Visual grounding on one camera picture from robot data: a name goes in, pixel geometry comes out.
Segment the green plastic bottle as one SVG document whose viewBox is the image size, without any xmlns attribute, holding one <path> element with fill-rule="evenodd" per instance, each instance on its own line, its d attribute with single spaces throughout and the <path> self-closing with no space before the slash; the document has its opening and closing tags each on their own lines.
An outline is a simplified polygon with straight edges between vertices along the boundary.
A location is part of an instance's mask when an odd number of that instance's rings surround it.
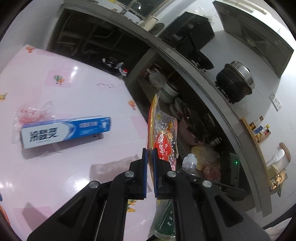
<svg viewBox="0 0 296 241">
<path fill-rule="evenodd" d="M 187 156 L 184 157 L 183 159 L 182 167 L 178 171 L 178 173 L 185 172 L 187 174 L 199 177 L 199 173 L 197 170 L 197 163 L 198 161 L 194 154 L 192 153 L 187 154 Z M 156 227 L 154 236 L 158 240 L 176 240 L 175 214 L 174 214 L 173 201 L 171 199 L 169 199 L 166 202 L 163 215 Z"/>
</svg>

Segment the red cartoon snack bag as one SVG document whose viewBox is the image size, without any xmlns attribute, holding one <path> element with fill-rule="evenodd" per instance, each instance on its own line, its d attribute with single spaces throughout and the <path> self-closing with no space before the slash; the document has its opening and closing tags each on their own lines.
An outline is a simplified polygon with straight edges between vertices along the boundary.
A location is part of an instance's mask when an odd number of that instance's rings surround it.
<svg viewBox="0 0 296 241">
<path fill-rule="evenodd" d="M 173 171 L 177 168 L 177 158 L 179 156 L 177 148 L 178 122 L 175 117 L 163 112 L 159 105 L 160 94 L 155 94 L 148 117 L 148 165 L 151 172 L 152 182 L 155 183 L 153 153 L 157 152 L 158 158 L 170 163 Z"/>
</svg>

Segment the blue white toothpaste box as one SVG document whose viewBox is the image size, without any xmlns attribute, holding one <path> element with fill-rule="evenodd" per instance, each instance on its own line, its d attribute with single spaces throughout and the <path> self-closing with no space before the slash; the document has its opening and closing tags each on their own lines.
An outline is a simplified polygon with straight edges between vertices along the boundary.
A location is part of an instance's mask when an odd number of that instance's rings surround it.
<svg viewBox="0 0 296 241">
<path fill-rule="evenodd" d="M 110 131 L 111 118 L 91 116 L 47 120 L 25 124 L 21 128 L 24 149 L 59 143 Z"/>
</svg>

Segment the clear pink plastic wrapper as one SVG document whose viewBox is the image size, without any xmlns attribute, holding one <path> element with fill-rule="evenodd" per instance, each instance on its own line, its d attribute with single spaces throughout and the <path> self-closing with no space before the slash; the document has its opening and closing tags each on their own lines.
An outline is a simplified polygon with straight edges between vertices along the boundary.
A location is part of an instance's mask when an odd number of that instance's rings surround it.
<svg viewBox="0 0 296 241">
<path fill-rule="evenodd" d="M 36 108 L 32 103 L 22 105 L 16 112 L 13 121 L 11 143 L 16 144 L 21 139 L 21 128 L 25 124 L 50 121 L 55 119 L 53 102 L 48 101 L 43 106 Z"/>
</svg>

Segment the kitchen faucet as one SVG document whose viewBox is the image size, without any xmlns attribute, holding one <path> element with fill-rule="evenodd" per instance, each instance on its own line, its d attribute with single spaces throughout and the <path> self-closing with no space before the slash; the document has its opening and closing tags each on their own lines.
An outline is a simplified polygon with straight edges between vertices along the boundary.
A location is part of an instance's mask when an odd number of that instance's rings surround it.
<svg viewBox="0 0 296 241">
<path fill-rule="evenodd" d="M 127 11 L 133 10 L 138 11 L 141 10 L 142 5 L 139 1 L 131 1 L 127 6 L 123 8 L 121 14 L 124 15 Z"/>
</svg>

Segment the yellow food bag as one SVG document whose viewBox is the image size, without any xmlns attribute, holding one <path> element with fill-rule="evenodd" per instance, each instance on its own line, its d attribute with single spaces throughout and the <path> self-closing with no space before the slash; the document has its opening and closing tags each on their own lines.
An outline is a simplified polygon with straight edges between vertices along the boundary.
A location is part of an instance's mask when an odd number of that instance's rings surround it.
<svg viewBox="0 0 296 241">
<path fill-rule="evenodd" d="M 197 145 L 191 148 L 191 153 L 197 158 L 197 169 L 202 171 L 204 166 L 215 162 L 220 155 L 210 145 Z"/>
</svg>

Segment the pink basin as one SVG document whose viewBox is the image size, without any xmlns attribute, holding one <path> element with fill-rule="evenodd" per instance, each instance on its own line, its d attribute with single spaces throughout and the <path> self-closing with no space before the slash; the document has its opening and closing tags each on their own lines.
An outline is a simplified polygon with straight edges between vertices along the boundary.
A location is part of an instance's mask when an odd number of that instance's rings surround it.
<svg viewBox="0 0 296 241">
<path fill-rule="evenodd" d="M 188 145 L 196 146 L 199 144 L 198 141 L 195 141 L 195 136 L 187 129 L 187 124 L 184 120 L 178 123 L 178 134 Z"/>
</svg>

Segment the pink balloon tablecloth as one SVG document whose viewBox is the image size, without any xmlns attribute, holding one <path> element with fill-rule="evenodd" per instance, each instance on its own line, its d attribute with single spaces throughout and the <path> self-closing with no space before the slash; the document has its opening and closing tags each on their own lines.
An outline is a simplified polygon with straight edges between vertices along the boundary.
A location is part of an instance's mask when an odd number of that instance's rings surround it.
<svg viewBox="0 0 296 241">
<path fill-rule="evenodd" d="M 146 145 L 122 79 L 30 45 L 1 72 L 1 210 L 20 240 L 89 182 L 126 171 Z"/>
</svg>

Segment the stacked white bowls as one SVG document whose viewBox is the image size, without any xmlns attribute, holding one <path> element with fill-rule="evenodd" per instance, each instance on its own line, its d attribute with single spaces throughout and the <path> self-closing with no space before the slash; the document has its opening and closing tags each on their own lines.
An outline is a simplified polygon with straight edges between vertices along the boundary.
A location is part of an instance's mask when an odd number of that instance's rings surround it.
<svg viewBox="0 0 296 241">
<path fill-rule="evenodd" d="M 164 103 L 172 103 L 178 94 L 177 87 L 172 83 L 167 82 L 161 89 L 159 97 Z"/>
</svg>

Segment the black wok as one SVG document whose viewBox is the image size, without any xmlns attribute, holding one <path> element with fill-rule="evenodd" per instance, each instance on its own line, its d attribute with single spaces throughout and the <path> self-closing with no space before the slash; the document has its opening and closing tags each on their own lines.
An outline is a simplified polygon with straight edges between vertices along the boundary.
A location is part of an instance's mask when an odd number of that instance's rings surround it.
<svg viewBox="0 0 296 241">
<path fill-rule="evenodd" d="M 199 69 L 211 70 L 214 68 L 213 63 L 199 50 L 188 53 L 186 58 Z"/>
</svg>

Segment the white plastic bag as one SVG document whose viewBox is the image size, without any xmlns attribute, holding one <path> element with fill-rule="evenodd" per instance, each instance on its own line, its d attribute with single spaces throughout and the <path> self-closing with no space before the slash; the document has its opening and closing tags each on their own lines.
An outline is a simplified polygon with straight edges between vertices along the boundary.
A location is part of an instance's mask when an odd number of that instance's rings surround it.
<svg viewBox="0 0 296 241">
<path fill-rule="evenodd" d="M 154 88 L 161 89 L 166 84 L 167 79 L 158 69 L 154 69 L 149 70 L 149 82 Z"/>
</svg>

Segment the range hood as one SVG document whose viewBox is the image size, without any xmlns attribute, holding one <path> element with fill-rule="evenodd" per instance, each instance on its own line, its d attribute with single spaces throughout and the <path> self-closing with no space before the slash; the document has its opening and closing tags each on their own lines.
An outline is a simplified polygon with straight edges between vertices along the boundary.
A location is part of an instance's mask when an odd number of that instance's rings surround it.
<svg viewBox="0 0 296 241">
<path fill-rule="evenodd" d="M 281 77 L 293 54 L 293 48 L 286 40 L 267 24 L 236 5 L 221 1 L 214 1 L 213 5 L 224 31 L 249 47 L 277 77 Z"/>
</svg>

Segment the cooking oil bottle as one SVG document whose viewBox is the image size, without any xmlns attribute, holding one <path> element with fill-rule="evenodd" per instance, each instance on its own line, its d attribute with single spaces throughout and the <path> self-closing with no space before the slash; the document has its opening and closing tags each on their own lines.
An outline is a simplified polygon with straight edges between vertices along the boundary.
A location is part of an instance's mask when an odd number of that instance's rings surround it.
<svg viewBox="0 0 296 241">
<path fill-rule="evenodd" d="M 121 75 L 126 76 L 128 74 L 128 70 L 126 69 L 121 69 Z"/>
</svg>

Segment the cream kettle jug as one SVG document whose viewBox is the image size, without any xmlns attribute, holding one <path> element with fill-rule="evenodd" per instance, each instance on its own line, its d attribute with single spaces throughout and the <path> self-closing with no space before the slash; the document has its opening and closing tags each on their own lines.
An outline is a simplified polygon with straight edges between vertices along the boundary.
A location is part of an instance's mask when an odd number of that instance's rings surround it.
<svg viewBox="0 0 296 241">
<path fill-rule="evenodd" d="M 149 16 L 145 21 L 143 21 L 140 26 L 146 30 L 150 31 L 159 20 L 155 16 Z"/>
</svg>

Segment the wall power socket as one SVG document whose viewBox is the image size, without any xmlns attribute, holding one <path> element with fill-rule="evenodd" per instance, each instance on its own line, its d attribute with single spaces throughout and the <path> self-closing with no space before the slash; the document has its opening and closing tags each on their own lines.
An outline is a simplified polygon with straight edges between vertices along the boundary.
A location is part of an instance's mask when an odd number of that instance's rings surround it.
<svg viewBox="0 0 296 241">
<path fill-rule="evenodd" d="M 280 101 L 278 100 L 278 98 L 276 97 L 276 95 L 274 93 L 271 93 L 269 96 L 269 99 L 271 100 L 274 108 L 276 111 L 279 111 L 282 107 Z"/>
</svg>

